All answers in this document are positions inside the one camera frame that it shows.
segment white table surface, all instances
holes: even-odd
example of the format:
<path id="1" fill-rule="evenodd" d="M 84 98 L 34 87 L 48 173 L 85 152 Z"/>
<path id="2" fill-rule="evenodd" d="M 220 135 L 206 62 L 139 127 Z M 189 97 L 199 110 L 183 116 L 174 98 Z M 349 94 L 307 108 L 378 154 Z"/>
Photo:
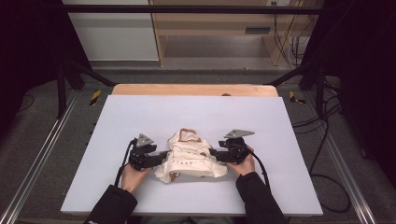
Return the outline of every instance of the white table surface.
<path id="1" fill-rule="evenodd" d="M 158 152 L 168 150 L 167 140 L 181 128 L 194 129 L 213 148 L 233 129 L 255 132 L 244 139 L 261 158 L 282 212 L 323 214 L 282 98 L 242 96 L 108 96 L 61 211 L 90 213 L 114 184 L 129 142 L 140 133 L 154 140 Z M 229 170 L 219 178 L 182 175 L 164 184 L 152 172 L 135 195 L 134 213 L 242 216 L 235 179 Z"/>

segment person's hand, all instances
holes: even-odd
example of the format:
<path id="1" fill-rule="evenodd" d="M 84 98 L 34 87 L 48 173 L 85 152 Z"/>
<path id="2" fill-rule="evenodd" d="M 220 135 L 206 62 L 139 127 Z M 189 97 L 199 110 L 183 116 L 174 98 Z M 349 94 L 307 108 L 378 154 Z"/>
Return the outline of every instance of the person's hand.
<path id="1" fill-rule="evenodd" d="M 247 148 L 253 151 L 253 148 L 250 146 L 247 146 Z M 255 171 L 254 159 L 251 154 L 248 154 L 245 160 L 239 164 L 235 164 L 233 162 L 227 162 L 226 164 L 235 172 L 236 176 L 247 175 Z"/>
<path id="2" fill-rule="evenodd" d="M 146 175 L 152 171 L 152 168 L 146 168 L 137 171 L 131 164 L 125 165 L 122 171 L 121 187 L 130 193 L 134 193 L 142 184 Z"/>

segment black jacket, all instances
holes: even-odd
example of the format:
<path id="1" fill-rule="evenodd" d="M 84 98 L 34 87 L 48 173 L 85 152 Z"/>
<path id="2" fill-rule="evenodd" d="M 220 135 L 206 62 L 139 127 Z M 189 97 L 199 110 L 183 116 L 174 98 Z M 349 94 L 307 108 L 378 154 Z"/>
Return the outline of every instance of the black jacket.
<path id="1" fill-rule="evenodd" d="M 247 223 L 288 223 L 256 172 L 240 175 L 236 179 L 236 188 L 245 203 Z M 110 185 L 84 223 L 124 224 L 136 205 L 137 200 L 131 193 Z"/>

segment white cabinet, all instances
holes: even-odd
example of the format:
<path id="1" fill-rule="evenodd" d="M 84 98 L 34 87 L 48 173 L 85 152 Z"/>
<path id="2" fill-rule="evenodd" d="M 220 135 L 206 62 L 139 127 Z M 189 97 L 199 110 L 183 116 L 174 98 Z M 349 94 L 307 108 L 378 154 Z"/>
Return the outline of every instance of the white cabinet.
<path id="1" fill-rule="evenodd" d="M 147 0 L 63 0 L 65 5 L 148 5 Z M 159 61 L 150 14 L 69 13 L 90 61 Z"/>

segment crumpled white object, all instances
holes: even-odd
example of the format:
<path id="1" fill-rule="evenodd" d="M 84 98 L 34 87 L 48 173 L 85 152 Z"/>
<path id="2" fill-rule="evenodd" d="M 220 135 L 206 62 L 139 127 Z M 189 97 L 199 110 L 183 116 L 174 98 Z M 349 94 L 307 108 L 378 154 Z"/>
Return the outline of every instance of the crumpled white object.
<path id="1" fill-rule="evenodd" d="M 168 140 L 170 151 L 155 175 L 170 183 L 180 174 L 220 177 L 227 175 L 227 166 L 210 155 L 212 148 L 195 130 L 181 129 Z"/>

